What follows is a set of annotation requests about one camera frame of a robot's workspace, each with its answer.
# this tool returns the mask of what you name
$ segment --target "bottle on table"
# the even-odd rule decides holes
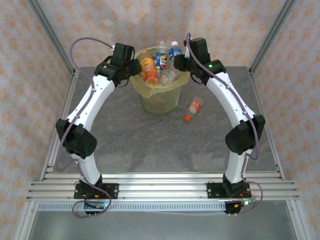
[[[169,50],[169,59],[170,59],[170,63],[171,63],[171,68],[173,68],[173,66],[174,66],[175,56],[180,55],[180,54],[182,54],[182,50],[178,46],[178,42],[173,41],[171,43],[171,48]]]
[[[187,122],[190,121],[190,119],[197,113],[199,112],[199,109],[202,107],[202,105],[204,104],[203,99],[200,96],[196,96],[190,106],[188,107],[188,110],[185,113],[184,116],[184,120],[186,120]]]
[[[140,64],[142,68],[141,74],[143,76],[143,80],[147,84],[152,84],[152,85],[159,84],[159,78],[156,73],[154,61],[147,51],[143,51],[141,53]]]
[[[168,52],[169,50],[166,47],[166,43],[164,41],[161,41],[160,46],[158,46],[158,51],[154,56],[154,66],[158,76],[160,76],[162,71],[166,69]]]

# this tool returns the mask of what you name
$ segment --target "vertical metal pole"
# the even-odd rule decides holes
[[[65,53],[64,48],[63,48],[62,44],[60,43],[57,35],[55,34],[52,26],[50,25],[49,20],[47,19],[44,11],[42,10],[38,0],[27,0],[27,1],[29,3],[30,7],[32,8],[34,14],[39,19],[39,21],[43,27],[43,30],[48,35],[55,50],[57,51],[57,53],[61,57],[66,69],[70,72],[70,74],[72,74],[74,72],[74,68],[73,68],[67,54]]]
[[[274,39],[276,38],[279,30],[281,29],[282,25],[284,24],[287,16],[291,12],[292,8],[294,7],[297,0],[287,0],[280,11],[279,16],[277,17],[275,23],[273,24],[269,34],[267,35],[264,43],[260,51],[258,52],[257,56],[255,57],[252,66],[249,69],[250,75],[254,75],[257,71],[259,65],[261,64],[262,60],[264,59],[265,55],[267,54],[271,44],[273,43]]]

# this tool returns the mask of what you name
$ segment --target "translucent plastic bin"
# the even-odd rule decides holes
[[[153,56],[157,48],[146,49]],[[141,52],[136,56],[141,60]],[[167,61],[167,68],[170,68],[170,61]],[[144,110],[155,116],[165,116],[172,113],[179,101],[182,85],[188,83],[189,72],[181,72],[180,76],[174,82],[167,85],[149,85],[143,80],[141,74],[132,76],[131,83],[135,90],[140,94],[141,105]]]

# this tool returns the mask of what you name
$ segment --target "wall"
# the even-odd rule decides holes
[[[137,51],[157,40],[182,46],[186,34],[207,40],[212,59],[250,66],[285,0],[72,0],[39,1],[64,49],[95,37]],[[78,43],[80,66],[96,66],[111,52],[100,43]]]
[[[319,26],[319,1],[297,1],[254,76],[285,176],[298,181],[314,239],[320,235]]]
[[[26,0],[1,0],[0,36],[0,238],[11,240],[70,76]]]

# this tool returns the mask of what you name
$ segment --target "metal base plate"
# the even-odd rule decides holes
[[[208,182],[206,184],[206,192],[208,195],[208,199],[221,199],[221,198],[229,198],[227,193],[222,187],[222,183]],[[232,198],[244,199],[251,198],[250,185],[248,183],[244,183],[241,188],[238,190],[239,194],[232,196]]]
[[[101,189],[105,190],[110,195],[111,199],[118,199],[118,192],[119,192],[118,183],[103,183]],[[85,199],[80,192],[74,192],[73,198]],[[108,197],[105,194],[101,194],[99,199],[108,199]]]

